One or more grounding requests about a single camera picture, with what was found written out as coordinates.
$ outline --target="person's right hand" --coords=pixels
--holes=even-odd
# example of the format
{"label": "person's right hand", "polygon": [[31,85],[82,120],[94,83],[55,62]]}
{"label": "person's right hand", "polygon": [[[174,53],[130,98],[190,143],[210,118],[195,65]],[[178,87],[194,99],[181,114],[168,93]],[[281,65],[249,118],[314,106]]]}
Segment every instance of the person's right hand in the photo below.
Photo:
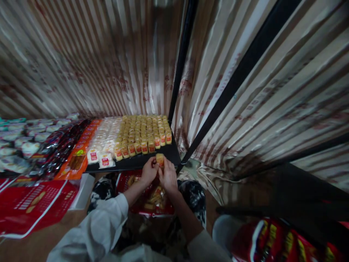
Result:
{"label": "person's right hand", "polygon": [[161,186],[167,193],[178,191],[175,166],[166,157],[164,157],[164,171],[159,168],[159,179]]}

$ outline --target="hand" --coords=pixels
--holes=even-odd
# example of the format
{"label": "hand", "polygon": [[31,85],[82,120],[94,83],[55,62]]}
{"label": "hand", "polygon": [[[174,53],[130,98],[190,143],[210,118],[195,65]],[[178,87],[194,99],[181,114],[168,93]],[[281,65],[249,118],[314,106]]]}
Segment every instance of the hand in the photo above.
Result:
{"label": "hand", "polygon": [[140,182],[143,182],[147,187],[153,182],[156,177],[157,171],[159,170],[159,164],[156,163],[156,157],[151,157],[145,163],[142,171],[142,177]]}
{"label": "hand", "polygon": [[175,166],[171,161],[164,157],[164,171],[159,169],[159,179],[161,186],[167,193],[174,193],[178,191],[177,174]]}

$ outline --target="patterned pants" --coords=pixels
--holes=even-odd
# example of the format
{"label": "patterned pants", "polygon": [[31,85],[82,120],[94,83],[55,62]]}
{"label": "patterned pants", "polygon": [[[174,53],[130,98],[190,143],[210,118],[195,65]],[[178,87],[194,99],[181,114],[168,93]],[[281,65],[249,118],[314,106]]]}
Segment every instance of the patterned pants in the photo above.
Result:
{"label": "patterned pants", "polygon": [[[108,200],[109,198],[116,197],[115,182],[116,180],[114,173],[108,174],[107,176],[102,177],[98,180],[92,190],[91,202],[90,206],[88,207],[87,214],[97,207],[98,200]],[[206,200],[202,186],[197,181],[193,180],[177,180],[177,184],[178,190],[183,195],[185,202],[201,222],[203,228],[206,228]],[[131,237],[129,236],[129,232],[125,234],[124,231],[127,231],[127,229],[123,228],[123,234],[118,241],[118,244],[119,242],[122,242],[123,245],[122,248],[118,248],[118,250],[122,250],[123,248],[134,244],[134,242],[130,240]],[[188,257],[185,237],[182,231],[182,226],[177,216],[173,217],[171,224],[166,232],[166,244],[162,248],[159,249],[159,247],[157,247],[156,249],[163,255],[166,255],[170,258],[175,257],[176,255],[178,255],[178,253],[180,253],[183,258]]]}

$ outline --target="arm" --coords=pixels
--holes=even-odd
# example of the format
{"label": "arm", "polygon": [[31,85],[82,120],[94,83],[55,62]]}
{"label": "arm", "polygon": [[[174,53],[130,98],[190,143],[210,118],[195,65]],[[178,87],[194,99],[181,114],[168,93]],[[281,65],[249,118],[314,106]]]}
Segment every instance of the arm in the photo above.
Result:
{"label": "arm", "polygon": [[154,158],[145,164],[142,178],[123,194],[109,200],[99,200],[95,210],[72,228],[50,252],[47,261],[99,261],[118,241],[132,206],[156,176]]}
{"label": "arm", "polygon": [[181,223],[190,258],[193,261],[231,261],[225,251],[215,243],[190,210],[177,187],[175,166],[164,159],[164,171],[159,169],[159,178]]}

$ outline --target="white shirt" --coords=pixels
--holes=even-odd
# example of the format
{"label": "white shirt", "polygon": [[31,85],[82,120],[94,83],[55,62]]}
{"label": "white shirt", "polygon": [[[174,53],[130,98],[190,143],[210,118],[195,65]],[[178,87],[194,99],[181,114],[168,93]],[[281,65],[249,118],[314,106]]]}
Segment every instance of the white shirt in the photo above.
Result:
{"label": "white shirt", "polygon": [[[99,200],[97,208],[54,247],[47,261],[170,261],[147,245],[128,247],[117,255],[110,252],[120,237],[127,213],[128,203],[123,194]],[[206,230],[188,244],[188,253],[191,261],[231,261]]]}

